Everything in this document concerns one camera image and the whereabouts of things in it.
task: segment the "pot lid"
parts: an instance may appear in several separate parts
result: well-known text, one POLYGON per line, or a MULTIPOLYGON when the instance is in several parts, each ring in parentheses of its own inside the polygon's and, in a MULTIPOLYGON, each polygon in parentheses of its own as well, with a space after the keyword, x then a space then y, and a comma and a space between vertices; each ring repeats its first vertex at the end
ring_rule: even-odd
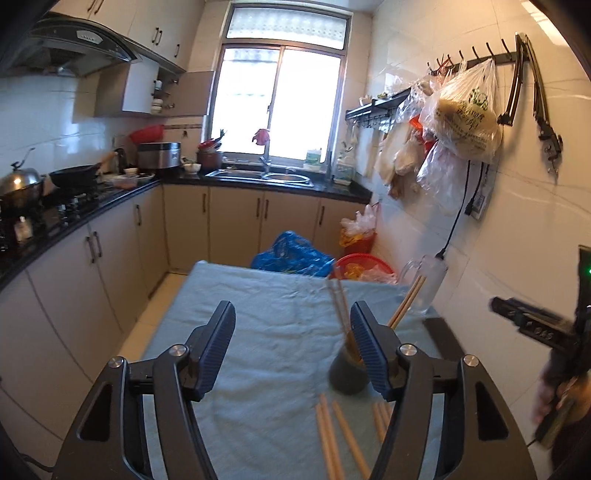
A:
POLYGON ((4 196, 16 190, 25 189, 30 185, 35 185, 43 181, 37 170, 34 168, 21 168, 29 156, 29 153, 33 150, 35 150, 35 148, 31 148, 22 161, 12 163, 12 172, 0 179, 0 196, 4 196))

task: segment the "blue gripper pad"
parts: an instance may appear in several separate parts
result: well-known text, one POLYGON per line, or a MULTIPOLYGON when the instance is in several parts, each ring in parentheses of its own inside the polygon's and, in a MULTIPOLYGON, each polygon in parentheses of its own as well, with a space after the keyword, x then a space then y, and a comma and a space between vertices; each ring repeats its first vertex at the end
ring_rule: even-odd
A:
POLYGON ((374 389, 392 401, 394 388, 399 386, 391 382, 398 372, 396 350, 401 344, 398 336, 387 325, 378 323, 364 301, 351 307, 351 328, 374 389))

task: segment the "blue plastic bag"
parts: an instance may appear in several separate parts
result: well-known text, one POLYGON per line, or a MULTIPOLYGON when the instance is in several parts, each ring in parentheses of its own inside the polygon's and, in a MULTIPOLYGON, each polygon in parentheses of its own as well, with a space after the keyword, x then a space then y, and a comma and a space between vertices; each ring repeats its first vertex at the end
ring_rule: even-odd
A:
POLYGON ((305 238, 294 232, 283 232, 269 250, 255 256, 251 268, 328 277, 334 261, 331 256, 315 249, 305 238))

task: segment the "window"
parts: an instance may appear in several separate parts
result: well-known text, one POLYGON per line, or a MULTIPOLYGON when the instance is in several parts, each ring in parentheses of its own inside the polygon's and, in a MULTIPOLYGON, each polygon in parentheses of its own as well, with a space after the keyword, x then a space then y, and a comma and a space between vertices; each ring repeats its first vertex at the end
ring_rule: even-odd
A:
POLYGON ((308 10, 233 9, 213 104, 212 135, 223 129, 229 158, 268 154, 300 166, 308 150, 330 160, 348 21, 308 10), (252 142, 260 128, 271 141, 252 142))

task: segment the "lower cabinet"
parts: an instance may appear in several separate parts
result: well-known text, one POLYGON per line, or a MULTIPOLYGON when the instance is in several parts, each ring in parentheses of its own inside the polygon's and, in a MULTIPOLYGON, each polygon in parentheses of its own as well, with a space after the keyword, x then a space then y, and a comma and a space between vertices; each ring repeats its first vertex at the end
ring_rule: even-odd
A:
POLYGON ((129 333, 148 303, 133 202, 117 205, 89 226, 111 307, 123 332, 129 333))
POLYGON ((343 218, 355 219, 358 210, 363 211, 362 203, 342 200, 321 199, 320 211, 314 232, 314 248, 331 257, 343 256, 343 247, 339 245, 340 221, 343 218))
POLYGON ((91 230, 84 226, 27 269, 56 333, 92 381, 123 341, 94 250, 91 230))
POLYGON ((211 262, 250 267, 259 251, 263 192, 224 187, 209 192, 211 262))
POLYGON ((268 250, 277 236, 287 230, 311 242, 319 204, 318 197, 265 192, 259 251, 268 250))
POLYGON ((148 190, 134 197, 133 201, 139 256, 146 288, 150 294, 168 272, 162 187, 148 190))
MULTIPOLYGON (((0 293, 0 312, 2 390, 47 430, 65 437, 90 380, 57 336, 26 272, 0 293)), ((22 451, 31 455, 30 449, 22 451)))
POLYGON ((209 189, 198 185, 164 185, 164 218, 170 269, 188 273, 209 259, 209 189))

